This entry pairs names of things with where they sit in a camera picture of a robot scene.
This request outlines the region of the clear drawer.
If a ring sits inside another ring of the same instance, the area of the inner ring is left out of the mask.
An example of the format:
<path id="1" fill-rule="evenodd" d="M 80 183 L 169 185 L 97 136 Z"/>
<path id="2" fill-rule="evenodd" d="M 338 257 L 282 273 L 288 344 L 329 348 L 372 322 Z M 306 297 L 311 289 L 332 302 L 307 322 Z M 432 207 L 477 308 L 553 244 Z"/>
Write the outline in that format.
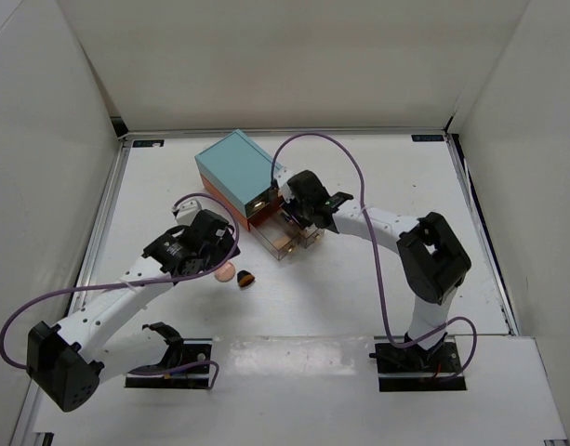
<path id="1" fill-rule="evenodd" d="M 298 234 L 298 244 L 307 249 L 323 237 L 324 230 L 315 225 L 303 226 L 299 220 L 288 211 L 285 211 L 287 221 L 292 225 Z"/>
<path id="2" fill-rule="evenodd" d="M 250 232 L 278 261 L 292 253 L 299 244 L 298 226 L 284 213 L 276 213 L 258 224 L 251 224 Z"/>

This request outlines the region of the round peach powder puff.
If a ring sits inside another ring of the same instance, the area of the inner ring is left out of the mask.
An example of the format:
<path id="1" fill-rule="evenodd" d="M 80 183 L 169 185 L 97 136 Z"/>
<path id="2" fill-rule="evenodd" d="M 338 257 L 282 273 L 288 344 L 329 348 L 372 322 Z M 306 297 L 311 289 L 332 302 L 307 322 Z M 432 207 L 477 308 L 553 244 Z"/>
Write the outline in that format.
<path id="1" fill-rule="evenodd" d="M 218 282 L 229 282 L 236 274 L 236 268 L 230 261 L 224 263 L 214 272 L 214 277 Z"/>

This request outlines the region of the small black kabuki brush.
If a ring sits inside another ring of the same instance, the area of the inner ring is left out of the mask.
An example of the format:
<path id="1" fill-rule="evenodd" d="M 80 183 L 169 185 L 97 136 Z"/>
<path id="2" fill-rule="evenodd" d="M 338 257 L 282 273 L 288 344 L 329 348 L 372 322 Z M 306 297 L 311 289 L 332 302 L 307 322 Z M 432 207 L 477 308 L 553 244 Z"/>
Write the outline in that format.
<path id="1" fill-rule="evenodd" d="M 248 287 L 255 279 L 255 276 L 247 270 L 241 269 L 237 272 L 237 284 L 240 289 Z"/>

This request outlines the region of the teal orange drawer organizer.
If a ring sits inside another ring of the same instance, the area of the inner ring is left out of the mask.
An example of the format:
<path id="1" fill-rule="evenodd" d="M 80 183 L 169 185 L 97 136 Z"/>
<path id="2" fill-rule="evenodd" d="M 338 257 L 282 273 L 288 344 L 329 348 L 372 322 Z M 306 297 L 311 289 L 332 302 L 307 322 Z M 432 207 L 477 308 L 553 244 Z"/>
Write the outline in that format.
<path id="1" fill-rule="evenodd" d="M 196 154 L 195 161 L 206 190 L 227 203 L 247 231 L 281 200 L 272 187 L 272 173 L 281 166 L 239 129 Z"/>

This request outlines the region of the beige makeup sponge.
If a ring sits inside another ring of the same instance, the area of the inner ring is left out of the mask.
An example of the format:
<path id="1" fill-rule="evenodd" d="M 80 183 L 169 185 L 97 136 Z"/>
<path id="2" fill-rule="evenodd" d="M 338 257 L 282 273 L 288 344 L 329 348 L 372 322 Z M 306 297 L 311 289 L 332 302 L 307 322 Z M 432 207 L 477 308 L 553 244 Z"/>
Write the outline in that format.
<path id="1" fill-rule="evenodd" d="M 272 245 L 274 246 L 275 249 L 281 250 L 281 249 L 285 248 L 291 241 L 292 241 L 291 237 L 289 237 L 287 235 L 283 235 L 283 236 L 280 236 L 280 237 L 274 239 L 272 241 Z"/>

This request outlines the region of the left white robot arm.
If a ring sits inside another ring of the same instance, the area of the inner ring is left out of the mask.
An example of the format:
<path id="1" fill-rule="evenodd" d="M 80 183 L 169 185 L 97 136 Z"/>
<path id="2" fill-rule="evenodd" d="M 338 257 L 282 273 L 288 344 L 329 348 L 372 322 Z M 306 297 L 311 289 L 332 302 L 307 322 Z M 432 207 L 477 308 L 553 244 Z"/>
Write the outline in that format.
<path id="1" fill-rule="evenodd" d="M 180 372 L 183 338 L 170 325 L 149 322 L 124 337 L 117 332 L 156 297 L 238 253 L 234 226 L 213 211 L 198 211 L 190 224 L 149 243 L 117 288 L 104 290 L 52 326 L 37 323 L 28 334 L 28 375 L 67 413 L 117 375 Z"/>

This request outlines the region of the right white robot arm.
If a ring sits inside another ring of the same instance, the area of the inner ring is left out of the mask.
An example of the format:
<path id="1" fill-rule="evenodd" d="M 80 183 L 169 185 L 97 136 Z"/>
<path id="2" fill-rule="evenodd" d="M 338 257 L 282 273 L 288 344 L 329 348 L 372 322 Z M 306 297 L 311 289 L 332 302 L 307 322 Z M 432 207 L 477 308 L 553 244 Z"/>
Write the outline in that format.
<path id="1" fill-rule="evenodd" d="M 446 219 L 402 216 L 361 204 L 353 195 L 329 193 L 310 170 L 297 174 L 282 168 L 272 185 L 281 193 L 286 212 L 302 227 L 376 241 L 396 254 L 405 281 L 415 295 L 412 320 L 404 336 L 404 359 L 424 372 L 437 362 L 446 337 L 448 312 L 457 289 L 471 269 L 471 259 Z"/>

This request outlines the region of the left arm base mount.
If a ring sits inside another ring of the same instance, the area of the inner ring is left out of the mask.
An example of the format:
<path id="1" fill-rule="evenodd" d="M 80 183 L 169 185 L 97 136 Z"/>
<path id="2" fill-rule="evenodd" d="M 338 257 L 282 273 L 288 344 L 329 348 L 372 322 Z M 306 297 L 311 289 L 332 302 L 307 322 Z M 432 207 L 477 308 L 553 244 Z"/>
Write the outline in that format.
<path id="1" fill-rule="evenodd" d="M 125 388 L 211 390 L 219 375 L 219 365 L 212 360 L 213 341 L 186 339 L 165 324 L 142 326 L 144 332 L 156 333 L 166 344 L 163 357 L 154 364 L 140 366 L 125 379 Z"/>

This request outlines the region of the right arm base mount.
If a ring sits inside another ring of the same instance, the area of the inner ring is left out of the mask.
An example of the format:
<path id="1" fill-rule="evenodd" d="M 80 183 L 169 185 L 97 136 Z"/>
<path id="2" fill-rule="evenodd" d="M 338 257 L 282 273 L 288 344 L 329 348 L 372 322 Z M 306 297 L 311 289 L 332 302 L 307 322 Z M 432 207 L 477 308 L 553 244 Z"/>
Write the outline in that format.
<path id="1" fill-rule="evenodd" d="M 440 341 L 431 350 L 420 346 L 395 348 L 388 339 L 375 337 L 369 358 L 375 362 L 380 393 L 466 391 L 454 339 Z"/>

